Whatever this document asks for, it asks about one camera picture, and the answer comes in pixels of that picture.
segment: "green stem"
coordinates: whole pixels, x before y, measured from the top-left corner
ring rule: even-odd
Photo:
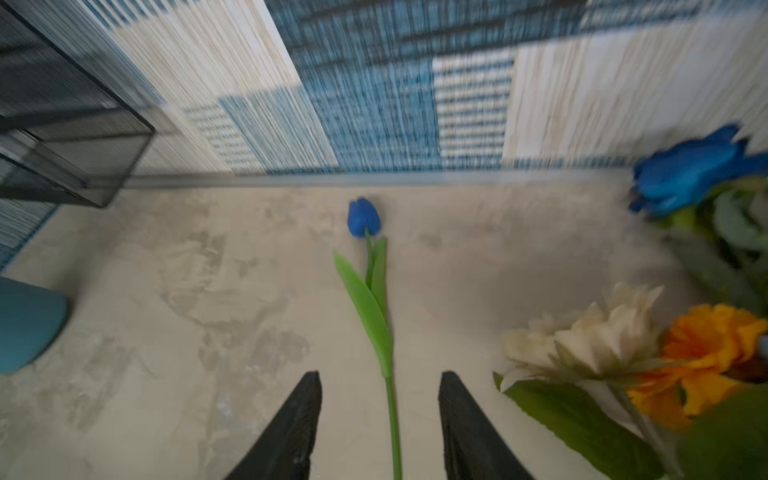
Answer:
[[[636,408],[634,408],[632,400],[629,399],[624,389],[621,386],[611,383],[608,383],[608,388],[611,389],[611,392],[621,406],[624,407],[624,410],[629,413],[629,416],[632,418],[634,424],[637,425],[640,434],[642,434],[648,445],[650,445],[654,452],[656,452],[656,455],[659,455],[659,460],[664,466],[664,470],[667,471],[668,478],[670,480],[684,480],[685,476],[677,465],[677,461],[675,458],[671,458],[669,450],[664,448],[664,443],[656,432],[656,429],[652,425],[648,425],[647,420]]]
[[[366,227],[366,249],[368,250],[368,270],[366,270],[366,285],[371,288],[373,279],[373,253],[371,248],[371,231]]]
[[[397,420],[397,402],[395,399],[395,381],[391,376],[384,377],[386,399],[389,404],[389,435],[392,437],[392,473],[395,480],[402,479],[400,463],[400,427]]]

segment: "teal object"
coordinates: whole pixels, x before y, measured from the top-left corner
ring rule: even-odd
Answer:
[[[67,299],[39,286],[0,277],[0,374],[38,358],[67,317]]]

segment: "blue tulip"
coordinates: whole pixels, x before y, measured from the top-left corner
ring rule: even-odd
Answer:
[[[376,235],[382,229],[382,221],[376,212],[376,207],[363,197],[349,202],[346,224],[349,232],[358,238],[366,236],[366,228],[371,235]]]
[[[768,174],[768,154],[744,156],[747,140],[733,142],[735,124],[719,128],[704,138],[681,142],[638,161],[634,167],[630,210],[646,210],[649,217],[665,217],[695,205],[709,189],[745,175]]]

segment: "wall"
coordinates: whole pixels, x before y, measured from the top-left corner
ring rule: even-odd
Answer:
[[[728,121],[768,148],[762,2],[23,3],[158,125],[137,174],[608,167]]]

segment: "artificial flower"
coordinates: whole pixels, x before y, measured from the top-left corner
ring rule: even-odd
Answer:
[[[618,283],[596,303],[564,319],[545,315],[502,335],[507,357],[543,376],[606,379],[625,374],[657,353],[650,308],[662,287]]]
[[[695,306],[664,336],[661,357],[672,366],[641,373],[627,392],[638,410],[661,425],[685,428],[690,417],[744,385],[722,374],[752,359],[765,332],[768,321],[746,310]]]
[[[768,335],[762,335],[757,340],[755,356],[731,367],[728,376],[748,383],[768,382]]]
[[[768,174],[768,154],[744,156],[746,139],[733,142],[739,131],[725,125],[704,138],[684,141],[638,161],[634,167],[637,199],[630,210],[645,209],[662,218],[702,201],[716,184],[738,177]]]
[[[358,238],[365,237],[366,229],[371,235],[376,235],[382,229],[382,221],[376,207],[363,197],[349,202],[346,224],[349,232]]]

